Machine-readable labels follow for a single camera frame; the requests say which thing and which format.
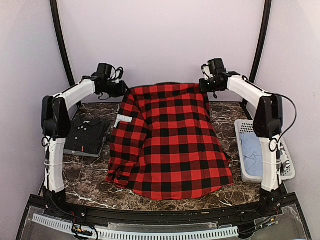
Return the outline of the red black plaid shirt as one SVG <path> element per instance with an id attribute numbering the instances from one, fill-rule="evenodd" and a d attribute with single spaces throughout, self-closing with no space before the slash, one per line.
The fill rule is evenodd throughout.
<path id="1" fill-rule="evenodd" d="M 109 148 L 106 182 L 152 200 L 197 199 L 234 184 L 197 83 L 131 88 Z"/>

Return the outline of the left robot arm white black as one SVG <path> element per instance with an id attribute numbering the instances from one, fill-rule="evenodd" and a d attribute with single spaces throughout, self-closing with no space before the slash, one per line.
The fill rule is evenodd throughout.
<path id="1" fill-rule="evenodd" d="M 122 80 L 123 67 L 114 68 L 100 63 L 95 73 L 83 76 L 80 82 L 53 96 L 42 100 L 41 128 L 42 146 L 45 148 L 45 180 L 43 194 L 65 196 L 63 181 L 63 151 L 72 123 L 69 110 L 91 95 L 119 98 L 129 89 Z"/>

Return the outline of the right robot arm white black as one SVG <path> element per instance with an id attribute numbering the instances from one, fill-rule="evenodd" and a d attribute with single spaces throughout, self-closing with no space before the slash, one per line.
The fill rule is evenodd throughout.
<path id="1" fill-rule="evenodd" d="M 249 102 L 255 108 L 253 131 L 259 138 L 262 150 L 263 176 L 261 192 L 273 194 L 281 188 L 280 146 L 287 132 L 284 124 L 283 99 L 287 96 L 267 92 L 251 83 L 244 75 L 236 71 L 227 71 L 221 58 L 209 60 L 201 66 L 204 78 L 199 80 L 203 93 L 231 91 Z"/>

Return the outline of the white plastic laundry basket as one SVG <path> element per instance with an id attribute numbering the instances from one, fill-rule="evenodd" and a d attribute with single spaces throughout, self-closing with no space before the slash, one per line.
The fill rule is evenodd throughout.
<path id="1" fill-rule="evenodd" d="M 243 157 L 243 153 L 242 153 L 242 143 L 241 143 L 241 138 L 240 138 L 240 134 L 254 132 L 254 130 L 253 130 L 253 121 L 252 120 L 248 120 L 248 119 L 237 119 L 234 122 L 234 127 L 235 127 L 235 133 L 236 133 L 236 138 L 237 138 L 237 146 L 238 146 L 239 157 L 240 157 L 242 181 L 245 182 L 245 183 L 261 183 L 263 177 L 261 177 L 261 176 L 250 176 L 245 171 L 244 157 Z M 289 149 L 288 149 L 288 147 L 286 145 L 286 142 L 282 139 L 280 144 L 284 145 L 286 153 L 289 155 L 289 157 L 291 159 L 291 162 L 293 163 L 292 158 L 291 158 L 290 153 L 289 153 Z"/>

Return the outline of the light blue folded shirt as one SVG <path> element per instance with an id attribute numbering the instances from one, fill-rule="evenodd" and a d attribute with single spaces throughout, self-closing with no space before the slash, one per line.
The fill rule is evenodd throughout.
<path id="1" fill-rule="evenodd" d="M 240 134 L 245 172 L 253 177 L 263 176 L 263 153 L 259 138 L 254 132 Z"/>

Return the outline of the black white checked shirt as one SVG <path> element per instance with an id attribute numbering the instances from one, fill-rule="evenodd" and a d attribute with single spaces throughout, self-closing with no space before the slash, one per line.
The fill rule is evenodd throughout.
<path id="1" fill-rule="evenodd" d="M 281 179 L 289 180 L 295 176 L 294 165 L 286 152 L 285 146 L 280 144 L 280 160 L 281 160 Z"/>

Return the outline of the right black frame post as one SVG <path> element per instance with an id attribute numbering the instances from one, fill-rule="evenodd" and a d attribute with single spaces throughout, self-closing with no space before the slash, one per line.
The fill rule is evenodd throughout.
<path id="1" fill-rule="evenodd" d="M 263 49 L 264 49 L 264 45 L 265 45 L 265 40 L 266 40 L 266 36 L 267 36 L 267 31 L 268 31 L 271 8 L 272 8 L 272 0 L 265 0 L 257 47 L 256 47 L 255 55 L 254 55 L 254 60 L 253 60 L 250 76 L 249 76 L 249 81 L 251 83 L 255 82 L 256 76 L 258 73 L 258 69 L 260 66 L 260 62 L 261 62 L 261 58 L 262 58 L 262 54 L 263 54 Z"/>

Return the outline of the black frame post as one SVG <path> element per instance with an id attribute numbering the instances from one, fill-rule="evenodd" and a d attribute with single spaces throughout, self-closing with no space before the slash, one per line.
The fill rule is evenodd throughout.
<path id="1" fill-rule="evenodd" d="M 251 83 L 255 82 L 256 76 L 258 73 L 258 69 L 260 66 L 260 62 L 261 62 L 261 58 L 262 58 L 262 54 L 263 54 L 263 49 L 264 49 L 264 45 L 265 45 L 265 40 L 266 40 L 266 36 L 267 36 L 267 31 L 268 31 L 271 8 L 272 8 L 272 0 L 265 0 L 257 47 L 256 47 L 255 55 L 254 55 L 254 60 L 253 60 L 250 76 L 249 76 L 249 81 Z"/>
<path id="2" fill-rule="evenodd" d="M 59 15 L 59 9 L 58 9 L 58 1 L 57 0 L 49 0 L 50 3 L 50 9 L 51 9 L 51 15 L 52 15 L 52 20 L 53 20 L 53 25 L 54 25 L 54 31 L 58 43 L 58 48 L 62 60 L 62 64 L 64 67 L 64 71 L 69 83 L 69 86 L 72 87 L 75 85 L 75 80 L 74 76 L 72 73 L 67 49 L 66 49 L 66 44 L 64 41 L 64 35 L 63 35 L 63 30 L 61 26 L 61 20 L 60 20 L 60 15 Z"/>

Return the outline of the left black frame post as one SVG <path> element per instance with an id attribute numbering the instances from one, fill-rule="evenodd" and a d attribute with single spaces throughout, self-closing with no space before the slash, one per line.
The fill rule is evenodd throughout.
<path id="1" fill-rule="evenodd" d="M 69 86 L 72 87 L 75 85 L 75 80 L 74 76 L 72 73 L 67 49 L 66 49 L 66 44 L 64 41 L 64 35 L 63 35 L 63 30 L 61 26 L 61 20 L 60 20 L 60 15 L 59 15 L 59 9 L 58 9 L 58 1 L 57 0 L 49 0 L 50 3 L 50 9 L 51 9 L 51 15 L 52 15 L 52 20 L 53 20 L 53 25 L 54 25 L 54 31 L 58 43 L 58 48 L 62 60 L 62 64 L 64 67 L 64 71 L 69 83 Z"/>

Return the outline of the black curved front rail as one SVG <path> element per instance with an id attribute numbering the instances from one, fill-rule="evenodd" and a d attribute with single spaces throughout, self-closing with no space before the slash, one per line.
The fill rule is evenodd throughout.
<path id="1" fill-rule="evenodd" d="M 92 225 L 107 226 L 110 223 L 175 225 L 218 222 L 220 224 L 245 225 L 262 216 L 256 211 L 248 211 L 245 207 L 253 207 L 254 203 L 234 207 L 211 208 L 203 210 L 184 211 L 132 211 L 116 210 L 68 203 L 67 211 L 73 211 L 75 216 L 84 219 Z"/>

